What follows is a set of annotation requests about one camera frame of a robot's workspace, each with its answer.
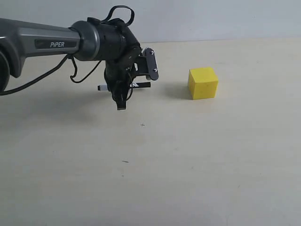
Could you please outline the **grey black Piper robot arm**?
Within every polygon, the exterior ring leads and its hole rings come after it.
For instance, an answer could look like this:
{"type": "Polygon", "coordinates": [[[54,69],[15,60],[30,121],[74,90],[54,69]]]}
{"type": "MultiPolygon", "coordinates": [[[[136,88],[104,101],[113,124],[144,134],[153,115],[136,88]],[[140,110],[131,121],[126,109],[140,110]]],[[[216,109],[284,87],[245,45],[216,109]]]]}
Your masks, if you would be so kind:
{"type": "Polygon", "coordinates": [[[63,28],[11,19],[0,21],[0,93],[9,95],[27,85],[6,90],[10,77],[19,77],[28,57],[63,55],[72,61],[104,61],[104,78],[119,110],[126,108],[132,76],[130,70],[141,46],[119,18],[88,18],[63,28]]]}

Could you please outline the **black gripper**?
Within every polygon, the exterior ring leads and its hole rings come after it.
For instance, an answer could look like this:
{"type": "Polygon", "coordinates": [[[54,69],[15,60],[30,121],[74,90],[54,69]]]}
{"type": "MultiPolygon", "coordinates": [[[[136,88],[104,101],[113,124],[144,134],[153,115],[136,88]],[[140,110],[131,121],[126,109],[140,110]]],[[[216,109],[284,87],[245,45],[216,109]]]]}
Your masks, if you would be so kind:
{"type": "Polygon", "coordinates": [[[119,58],[105,61],[104,78],[117,110],[125,110],[129,85],[133,81],[130,71],[136,58],[141,54],[141,47],[126,49],[119,58]]]}

